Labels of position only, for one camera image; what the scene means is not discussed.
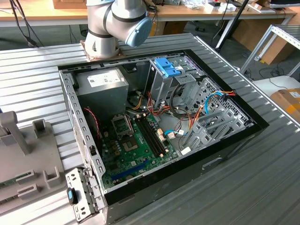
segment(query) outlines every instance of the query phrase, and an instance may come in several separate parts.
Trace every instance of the wooden desk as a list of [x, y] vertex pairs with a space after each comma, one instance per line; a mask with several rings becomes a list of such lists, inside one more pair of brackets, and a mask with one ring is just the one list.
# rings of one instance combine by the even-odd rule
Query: wooden desk
[[[87, 24], [87, 10], [86, 9], [54, 9], [52, 0], [20, 0], [20, 3], [25, 12], [26, 18], [31, 26], [47, 26], [47, 25], [71, 25], [71, 24]], [[8, 0], [0, 0], [0, 8], [9, 8]], [[164, 5], [157, 6], [158, 20], [165, 21], [193, 21], [193, 20], [221, 20], [223, 13], [212, 12], [207, 14], [204, 9], [189, 9], [186, 6], [172, 6]], [[225, 27], [225, 31], [217, 45], [221, 43], [230, 25], [233, 22], [236, 12], [227, 12], [224, 19], [229, 20]], [[274, 19], [285, 18], [282, 24], [287, 24], [296, 13], [290, 9], [277, 12], [275, 14], [260, 14], [253, 9], [244, 10], [240, 19]], [[20, 25], [24, 26], [20, 15]], [[8, 14], [0, 11], [0, 27], [16, 26], [13, 14]]]

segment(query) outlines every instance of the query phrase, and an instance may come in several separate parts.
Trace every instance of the circuit board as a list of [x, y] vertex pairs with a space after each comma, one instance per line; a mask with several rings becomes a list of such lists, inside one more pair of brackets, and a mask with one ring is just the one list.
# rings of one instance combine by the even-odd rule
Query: circuit board
[[[153, 133], [158, 137], [157, 130], [160, 128], [152, 115], [146, 117]], [[178, 155], [169, 142], [161, 142], [166, 149], [162, 157], [151, 151], [136, 120], [130, 119], [134, 133], [117, 139], [113, 127], [107, 127], [106, 135], [103, 135], [102, 160], [106, 173], [102, 176], [105, 189], [111, 188], [121, 182], [129, 180], [145, 171], [170, 162]]]
[[16, 184], [17, 183], [17, 179], [19, 179], [19, 178], [21, 178], [21, 177], [25, 177], [25, 176], [27, 176], [27, 175], [29, 175], [30, 173], [24, 173], [24, 174], [22, 174], [22, 175], [19, 175], [19, 176], [17, 176], [17, 177], [14, 177], [14, 178], [12, 178], [12, 179], [9, 179], [9, 180], [6, 180], [6, 181], [4, 181], [4, 182], [1, 182], [0, 183], [0, 189], [2, 189], [2, 188], [6, 188], [6, 187], [8, 187], [8, 186], [11, 186], [11, 185], [13, 185], [13, 184]]

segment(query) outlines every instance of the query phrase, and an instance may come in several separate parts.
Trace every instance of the ram slot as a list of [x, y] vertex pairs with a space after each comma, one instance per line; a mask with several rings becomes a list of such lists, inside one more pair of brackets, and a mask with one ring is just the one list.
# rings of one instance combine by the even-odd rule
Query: ram slot
[[160, 154], [165, 154], [165, 149], [162, 143], [155, 135], [155, 133], [152, 131], [147, 119], [146, 118], [138, 119], [136, 120], [136, 124], [139, 127], [143, 137], [145, 138], [154, 156], [157, 158], [160, 157]]

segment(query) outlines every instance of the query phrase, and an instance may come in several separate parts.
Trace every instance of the desk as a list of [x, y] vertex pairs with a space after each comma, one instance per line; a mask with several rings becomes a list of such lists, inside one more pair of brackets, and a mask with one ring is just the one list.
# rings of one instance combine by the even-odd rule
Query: desk
[[[127, 56], [192, 49], [270, 126], [243, 151], [115, 225], [298, 224], [300, 125], [264, 93], [191, 34], [148, 38], [138, 48], [120, 43]], [[15, 110], [18, 126], [52, 123], [64, 170], [82, 166], [63, 101], [57, 66], [86, 62], [80, 44], [0, 52], [0, 107]], [[84, 225], [101, 225], [95, 216]], [[66, 191], [0, 217], [2, 225], [76, 225]]]
[[[24, 9], [27, 20], [31, 26], [48, 26], [48, 25], [71, 25], [71, 24], [87, 24], [87, 10], [86, 9], [54, 9], [52, 0], [22, 0], [22, 7]], [[9, 8], [8, 0], [1, 0], [0, 8]], [[212, 12], [207, 14], [204, 9], [189, 9], [186, 6], [172, 6], [164, 5], [157, 6], [158, 20], [165, 21], [194, 21], [194, 20], [221, 20], [223, 13]], [[227, 12], [224, 16], [229, 23], [225, 27], [220, 41], [217, 45], [219, 47], [221, 41], [227, 34], [231, 26], [236, 12]], [[296, 13], [290, 9], [285, 12], [279, 11], [275, 14], [260, 14], [253, 9], [244, 10], [240, 19], [274, 19], [285, 18], [282, 24], [287, 24]], [[0, 12], [0, 27], [16, 26], [14, 15], [5, 12]]]

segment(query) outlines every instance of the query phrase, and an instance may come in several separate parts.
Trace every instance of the floor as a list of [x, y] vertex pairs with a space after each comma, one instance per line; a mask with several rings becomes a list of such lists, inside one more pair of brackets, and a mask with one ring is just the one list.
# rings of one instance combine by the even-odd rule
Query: floor
[[[218, 28], [215, 26], [214, 21], [204, 21], [198, 22], [200, 28], [205, 28], [205, 32], [195, 31], [195, 26], [192, 23], [188, 23], [184, 29], [184, 32], [190, 32], [194, 35], [198, 35], [207, 43], [210, 43], [211, 38], [217, 32]], [[34, 31], [42, 41], [44, 46], [50, 45], [66, 45], [71, 43], [78, 43], [79, 40], [83, 40], [84, 37], [80, 34], [80, 29], [78, 25], [71, 26], [45, 26], [45, 27], [33, 27]], [[27, 44], [23, 37], [21, 36], [20, 31], [17, 27], [13, 28], [0, 28], [0, 33], [5, 34], [0, 37], [0, 50], [10, 50], [10, 49], [20, 49], [27, 48]], [[212, 42], [212, 46], [216, 46], [220, 36], [218, 35]], [[235, 41], [233, 38], [226, 41], [224, 44], [221, 55], [229, 61], [232, 65], [236, 67], [241, 67], [246, 61], [247, 56], [250, 54], [250, 51], [242, 46], [240, 43]], [[295, 51], [292, 55], [288, 57], [285, 61], [279, 64], [279, 68], [283, 69], [284, 74], [288, 74], [289, 71], [300, 61], [300, 51]], [[267, 65], [260, 62], [253, 61], [249, 66], [248, 77], [251, 77], [253, 80], [260, 80], [263, 77], [271, 77], [272, 68], [276, 68], [277, 64]], [[271, 68], [264, 69], [259, 74], [259, 70], [262, 68]], [[300, 81], [300, 70], [294, 73], [293, 77]]]

